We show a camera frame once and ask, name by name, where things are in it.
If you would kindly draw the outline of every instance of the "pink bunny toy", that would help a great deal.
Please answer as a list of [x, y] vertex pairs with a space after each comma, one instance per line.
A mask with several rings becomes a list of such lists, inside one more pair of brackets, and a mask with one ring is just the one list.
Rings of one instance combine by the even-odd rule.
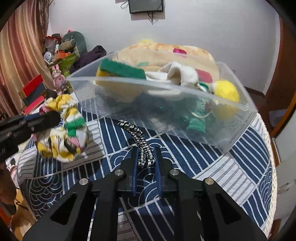
[[54, 87], [56, 88], [56, 92], [58, 95], [62, 94], [63, 87], [66, 86], [65, 77], [62, 75], [61, 70], [59, 69], [59, 65], [57, 64], [55, 67], [52, 67], [52, 78], [54, 80]]

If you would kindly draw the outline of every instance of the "yellow sponge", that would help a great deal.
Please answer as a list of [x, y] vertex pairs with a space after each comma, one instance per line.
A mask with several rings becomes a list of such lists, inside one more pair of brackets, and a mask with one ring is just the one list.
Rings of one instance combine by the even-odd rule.
[[111, 76], [109, 72], [100, 70], [100, 68], [98, 68], [96, 72], [96, 77], [108, 77], [108, 76]]

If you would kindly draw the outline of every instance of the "yellow and white fabric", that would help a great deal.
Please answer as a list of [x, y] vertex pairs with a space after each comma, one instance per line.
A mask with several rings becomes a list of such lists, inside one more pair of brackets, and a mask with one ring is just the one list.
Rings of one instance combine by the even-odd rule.
[[[54, 157], [60, 162], [67, 163], [74, 160], [75, 156], [81, 154], [89, 141], [89, 130], [84, 123], [78, 127], [76, 136], [69, 136], [65, 126], [75, 120], [83, 119], [77, 110], [77, 102], [68, 94], [59, 95], [56, 99], [49, 98], [45, 102], [45, 108], [61, 113], [63, 125], [58, 125], [35, 135], [37, 150], [43, 157]], [[67, 148], [69, 143], [74, 147], [71, 151]]]

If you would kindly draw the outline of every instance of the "white wall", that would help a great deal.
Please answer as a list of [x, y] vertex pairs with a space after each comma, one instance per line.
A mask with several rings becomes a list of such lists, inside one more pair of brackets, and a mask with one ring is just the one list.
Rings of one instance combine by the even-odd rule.
[[167, 0], [165, 14], [154, 25], [147, 14], [130, 15], [118, 1], [55, 0], [49, 10], [51, 30], [81, 32], [88, 51], [102, 45], [109, 53], [142, 39], [197, 46], [236, 70], [245, 86], [268, 89], [280, 34], [278, 15], [265, 0]]
[[51, 26], [50, 22], [48, 22], [47, 35], [48, 36], [51, 36], [52, 34], [54, 34], [52, 32], [52, 26]]
[[281, 219], [281, 224], [279, 226], [279, 231], [281, 230], [281, 228], [285, 225], [285, 223], [287, 222], [288, 218], [289, 218], [290, 215], [284, 217]]
[[[278, 187], [296, 180], [296, 113], [276, 138], [281, 164], [276, 167]], [[296, 205], [296, 185], [277, 196], [275, 219], [284, 218]]]

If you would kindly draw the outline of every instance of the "metal screw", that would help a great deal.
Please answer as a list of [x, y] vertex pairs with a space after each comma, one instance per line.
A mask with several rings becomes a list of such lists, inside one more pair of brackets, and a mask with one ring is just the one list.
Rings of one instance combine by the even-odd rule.
[[214, 184], [214, 180], [211, 179], [211, 178], [207, 178], [207, 179], [205, 180], [205, 183], [208, 184], [208, 185], [212, 185], [212, 184]]
[[172, 169], [172, 170], [170, 170], [170, 174], [173, 176], [176, 176], [179, 174], [179, 171], [177, 169]]
[[80, 185], [85, 185], [87, 183], [88, 183], [88, 179], [87, 178], [82, 178], [82, 179], [79, 180], [79, 184]]
[[124, 173], [124, 171], [121, 170], [121, 169], [118, 169], [118, 170], [116, 170], [116, 171], [114, 172], [114, 174], [115, 174], [116, 176], [121, 176], [123, 173]]

